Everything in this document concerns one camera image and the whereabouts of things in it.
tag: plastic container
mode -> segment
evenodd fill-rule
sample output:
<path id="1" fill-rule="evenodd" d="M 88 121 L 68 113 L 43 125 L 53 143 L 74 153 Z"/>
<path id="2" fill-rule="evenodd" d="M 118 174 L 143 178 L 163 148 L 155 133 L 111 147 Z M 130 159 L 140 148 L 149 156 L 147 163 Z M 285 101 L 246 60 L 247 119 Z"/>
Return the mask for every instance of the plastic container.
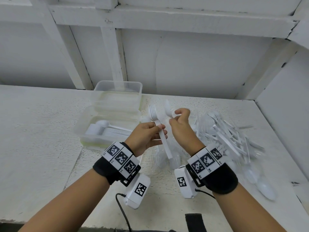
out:
<path id="1" fill-rule="evenodd" d="M 91 105 L 83 111 L 73 131 L 80 137 L 80 142 L 84 146 L 104 149 L 114 141 L 123 142 L 125 140 L 121 137 L 86 135 L 85 132 L 90 124 L 95 124 L 99 120 L 107 120 L 111 125 L 133 130 L 139 124 L 140 116 L 141 112 L 137 109 L 119 111 Z"/>
<path id="2" fill-rule="evenodd" d="M 140 82 L 102 80 L 95 86 L 91 102 L 115 110 L 139 109 L 142 87 Z"/>

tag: fork handle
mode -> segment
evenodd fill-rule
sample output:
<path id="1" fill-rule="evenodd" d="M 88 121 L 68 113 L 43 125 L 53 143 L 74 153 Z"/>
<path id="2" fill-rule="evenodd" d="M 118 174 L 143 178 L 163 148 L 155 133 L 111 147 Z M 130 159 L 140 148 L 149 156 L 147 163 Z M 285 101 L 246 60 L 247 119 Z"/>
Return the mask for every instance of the fork handle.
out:
<path id="1" fill-rule="evenodd" d="M 160 121 L 155 121 L 155 124 L 156 126 L 158 126 L 160 124 Z M 162 141 L 162 144 L 163 144 L 163 147 L 165 149 L 165 152 L 166 152 L 166 155 L 168 156 L 168 159 L 172 159 L 173 158 L 173 155 L 171 153 L 171 150 L 170 148 L 168 147 L 168 142 L 166 141 L 166 137 L 165 137 L 165 134 L 164 134 L 164 131 L 163 130 L 160 130 L 159 131 L 159 135 L 160 135 L 160 138 L 161 138 L 161 141 Z"/>

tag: person's left hand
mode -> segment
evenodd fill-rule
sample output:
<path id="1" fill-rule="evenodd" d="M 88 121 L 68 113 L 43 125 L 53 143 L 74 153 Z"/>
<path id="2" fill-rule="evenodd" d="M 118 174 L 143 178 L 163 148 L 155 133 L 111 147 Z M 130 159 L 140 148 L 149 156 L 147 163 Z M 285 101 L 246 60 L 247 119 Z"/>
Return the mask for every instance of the person's left hand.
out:
<path id="1" fill-rule="evenodd" d="M 125 143 L 131 148 L 135 157 L 141 156 L 149 147 L 161 145 L 159 131 L 165 129 L 165 125 L 155 125 L 154 122 L 141 123 L 133 130 L 131 135 L 126 139 Z"/>

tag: wire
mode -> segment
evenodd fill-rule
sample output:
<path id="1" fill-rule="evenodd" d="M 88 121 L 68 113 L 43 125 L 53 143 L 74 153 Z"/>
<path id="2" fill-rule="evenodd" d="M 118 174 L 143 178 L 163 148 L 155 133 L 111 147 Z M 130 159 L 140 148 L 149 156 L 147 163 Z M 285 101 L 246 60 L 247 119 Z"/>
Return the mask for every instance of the wire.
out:
<path id="1" fill-rule="evenodd" d="M 131 227 L 130 227 L 130 223 L 129 223 L 129 221 L 128 221 L 128 218 L 127 218 L 125 212 L 123 211 L 123 209 L 122 209 L 122 207 L 121 207 L 121 205 L 120 205 L 120 203 L 119 203 L 119 200 L 118 200 L 118 198 L 117 198 L 118 195 L 121 195 L 122 197 L 126 197 L 126 195 L 125 195 L 125 194 L 121 194 L 121 193 L 117 193 L 115 197 L 116 197 L 116 201 L 117 201 L 117 203 L 118 203 L 118 206 L 120 207 L 120 210 L 121 210 L 123 216 L 124 216 L 125 219 L 126 219 L 127 225 L 128 225 L 128 227 L 129 227 L 129 231 L 132 232 L 132 229 L 131 229 Z"/>
<path id="2" fill-rule="evenodd" d="M 205 191 L 201 191 L 201 190 L 199 190 L 199 189 L 195 189 L 195 191 L 197 191 L 197 192 L 203 192 L 203 193 L 209 195 L 210 197 L 213 197 L 214 199 L 216 199 L 214 196 L 212 196 L 211 194 L 209 194 L 209 193 L 207 193 L 207 192 L 205 192 Z"/>

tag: person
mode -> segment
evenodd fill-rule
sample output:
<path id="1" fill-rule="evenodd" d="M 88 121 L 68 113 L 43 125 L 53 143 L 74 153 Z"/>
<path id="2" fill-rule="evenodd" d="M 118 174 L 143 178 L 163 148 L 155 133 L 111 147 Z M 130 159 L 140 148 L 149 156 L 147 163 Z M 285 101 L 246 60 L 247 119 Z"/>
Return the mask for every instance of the person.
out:
<path id="1" fill-rule="evenodd" d="M 189 125 L 190 110 L 180 108 L 175 111 L 175 114 L 180 116 L 169 121 L 172 133 L 180 146 L 193 156 L 205 145 Z M 162 129 L 166 135 L 167 131 L 163 124 L 156 126 L 153 122 L 141 123 L 133 130 L 125 144 L 136 157 L 140 156 L 149 147 L 162 144 L 158 134 Z M 106 177 L 90 169 L 37 212 L 19 232 L 77 231 L 109 187 Z M 285 231 L 240 183 L 237 183 L 235 189 L 228 194 L 221 195 L 213 192 L 213 195 L 234 232 Z"/>

